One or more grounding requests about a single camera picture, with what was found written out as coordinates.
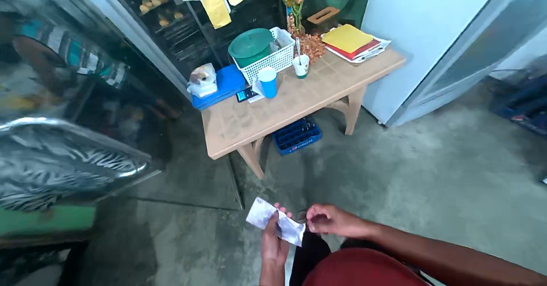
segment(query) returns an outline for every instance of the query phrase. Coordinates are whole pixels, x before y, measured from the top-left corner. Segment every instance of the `table leg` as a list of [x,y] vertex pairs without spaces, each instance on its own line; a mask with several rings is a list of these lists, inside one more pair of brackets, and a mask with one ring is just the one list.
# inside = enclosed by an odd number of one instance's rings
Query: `table leg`
[[348,105],[347,112],[344,113],[346,115],[346,135],[353,134],[353,129],[355,128],[357,117],[359,116],[359,110],[361,109],[361,103],[363,102],[365,91],[366,86],[347,95],[350,103]]
[[260,168],[260,163],[258,162],[260,154],[260,145],[262,145],[263,137],[257,139],[255,142],[248,143],[245,146],[237,149],[240,155],[243,157],[247,165],[253,173],[258,177],[258,179],[264,178],[264,172]]

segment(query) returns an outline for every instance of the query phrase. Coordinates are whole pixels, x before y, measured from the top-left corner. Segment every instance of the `blue plastic tray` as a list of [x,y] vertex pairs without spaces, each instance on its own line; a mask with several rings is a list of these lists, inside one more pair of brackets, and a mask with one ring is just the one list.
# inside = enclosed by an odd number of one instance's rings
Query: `blue plastic tray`
[[236,93],[246,88],[245,79],[236,67],[229,65],[228,67],[217,70],[217,86],[218,91],[203,98],[198,98],[192,95],[192,105],[203,111],[211,105],[221,102]]
[[272,136],[279,153],[281,156],[285,156],[317,142],[321,139],[323,133],[310,118],[304,117],[275,131]]

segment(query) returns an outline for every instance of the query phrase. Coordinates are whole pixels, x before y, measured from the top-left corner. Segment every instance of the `black pants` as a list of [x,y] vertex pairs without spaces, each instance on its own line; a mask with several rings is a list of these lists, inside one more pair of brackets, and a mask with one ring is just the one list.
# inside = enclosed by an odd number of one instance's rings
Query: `black pants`
[[[387,252],[382,246],[367,240],[346,239],[340,246],[340,249],[344,248],[373,249],[395,258],[394,255]],[[313,268],[315,268],[315,266],[317,266],[325,257],[329,256],[329,254],[330,248],[325,240],[316,234],[305,232],[302,240],[302,247],[297,247],[296,252],[294,253],[293,271],[291,273],[289,286],[302,286],[311,270],[313,270]],[[433,285],[426,277],[422,276],[419,269],[415,269],[408,264],[407,266],[425,282]]]

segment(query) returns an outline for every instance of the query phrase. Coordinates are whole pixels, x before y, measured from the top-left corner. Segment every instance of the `figurine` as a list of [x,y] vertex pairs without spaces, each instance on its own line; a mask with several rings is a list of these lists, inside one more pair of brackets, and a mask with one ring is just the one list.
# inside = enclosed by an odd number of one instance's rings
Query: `figurine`
[[294,32],[299,34],[300,31],[303,30],[301,11],[304,0],[283,0],[283,3],[287,7],[288,23],[291,22],[291,19],[294,19],[293,24],[287,24],[287,27],[290,29],[292,25],[294,25]]

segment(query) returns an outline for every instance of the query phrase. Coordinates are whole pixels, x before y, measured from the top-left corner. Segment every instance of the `white plastic basket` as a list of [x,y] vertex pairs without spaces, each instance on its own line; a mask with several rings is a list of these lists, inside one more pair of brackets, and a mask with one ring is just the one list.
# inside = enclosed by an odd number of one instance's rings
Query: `white plastic basket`
[[237,68],[243,73],[243,76],[247,80],[250,86],[253,85],[253,81],[256,80],[258,71],[264,67],[273,67],[276,72],[288,68],[293,65],[294,58],[294,39],[291,37],[288,31],[282,30],[279,27],[270,29],[273,38],[279,43],[281,49],[270,55],[256,61],[245,68],[240,68],[236,62]]

